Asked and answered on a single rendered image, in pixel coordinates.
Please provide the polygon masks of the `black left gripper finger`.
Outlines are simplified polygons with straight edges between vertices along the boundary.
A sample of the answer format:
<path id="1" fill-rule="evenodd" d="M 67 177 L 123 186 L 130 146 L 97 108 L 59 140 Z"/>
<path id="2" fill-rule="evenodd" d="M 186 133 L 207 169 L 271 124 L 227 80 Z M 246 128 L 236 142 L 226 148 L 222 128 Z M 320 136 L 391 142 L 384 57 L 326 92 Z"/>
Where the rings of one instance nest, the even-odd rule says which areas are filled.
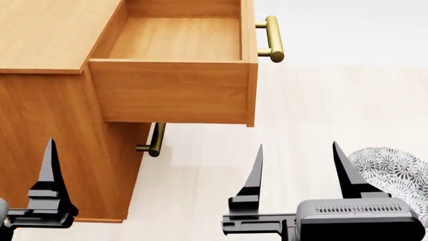
<path id="1" fill-rule="evenodd" d="M 49 139 L 37 182 L 28 192 L 29 210 L 46 210 L 49 214 L 77 214 L 62 176 L 56 142 Z"/>

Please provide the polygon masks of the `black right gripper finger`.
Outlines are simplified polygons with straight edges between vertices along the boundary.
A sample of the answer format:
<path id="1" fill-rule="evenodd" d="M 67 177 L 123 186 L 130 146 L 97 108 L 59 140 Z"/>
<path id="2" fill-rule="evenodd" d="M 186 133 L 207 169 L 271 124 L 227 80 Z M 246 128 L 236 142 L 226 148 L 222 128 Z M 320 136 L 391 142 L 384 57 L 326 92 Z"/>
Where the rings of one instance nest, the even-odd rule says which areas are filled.
<path id="1" fill-rule="evenodd" d="M 251 172 L 236 196 L 228 199 L 229 214 L 244 216 L 258 214 L 261 176 L 263 170 L 263 146 L 260 145 Z"/>
<path id="2" fill-rule="evenodd" d="M 350 198 L 390 198 L 389 193 L 369 184 L 354 168 L 338 143 L 332 144 L 332 152 L 342 197 Z"/>

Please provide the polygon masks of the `wooden cabinet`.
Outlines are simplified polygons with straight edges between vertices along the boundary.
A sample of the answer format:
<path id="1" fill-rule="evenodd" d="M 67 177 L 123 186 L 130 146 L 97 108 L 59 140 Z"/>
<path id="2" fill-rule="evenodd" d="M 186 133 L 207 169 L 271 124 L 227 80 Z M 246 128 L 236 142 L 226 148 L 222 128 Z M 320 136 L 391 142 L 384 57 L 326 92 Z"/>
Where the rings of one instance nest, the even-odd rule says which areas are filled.
<path id="1" fill-rule="evenodd" d="M 88 59 L 124 0 L 0 0 L 0 197 L 27 206 L 56 142 L 81 222 L 128 216 L 149 124 L 102 118 Z"/>

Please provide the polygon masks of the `open wooden drawer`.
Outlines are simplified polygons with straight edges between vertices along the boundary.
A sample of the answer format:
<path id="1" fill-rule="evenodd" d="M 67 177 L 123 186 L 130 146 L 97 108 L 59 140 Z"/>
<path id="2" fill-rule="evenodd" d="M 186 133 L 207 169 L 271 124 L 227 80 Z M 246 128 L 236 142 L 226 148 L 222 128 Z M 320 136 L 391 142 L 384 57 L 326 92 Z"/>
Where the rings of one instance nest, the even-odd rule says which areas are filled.
<path id="1" fill-rule="evenodd" d="M 254 125 L 253 0 L 120 0 L 88 69 L 108 122 Z"/>

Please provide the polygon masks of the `floral patterned white bowl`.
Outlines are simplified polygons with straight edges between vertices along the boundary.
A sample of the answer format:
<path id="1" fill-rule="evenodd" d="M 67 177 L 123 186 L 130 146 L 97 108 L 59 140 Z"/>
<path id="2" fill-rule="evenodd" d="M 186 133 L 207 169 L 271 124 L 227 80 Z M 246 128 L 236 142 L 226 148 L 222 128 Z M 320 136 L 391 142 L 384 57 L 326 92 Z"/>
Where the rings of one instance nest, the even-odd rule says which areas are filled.
<path id="1" fill-rule="evenodd" d="M 348 156 L 372 186 L 407 202 L 428 226 L 428 161 L 388 147 L 369 147 Z"/>

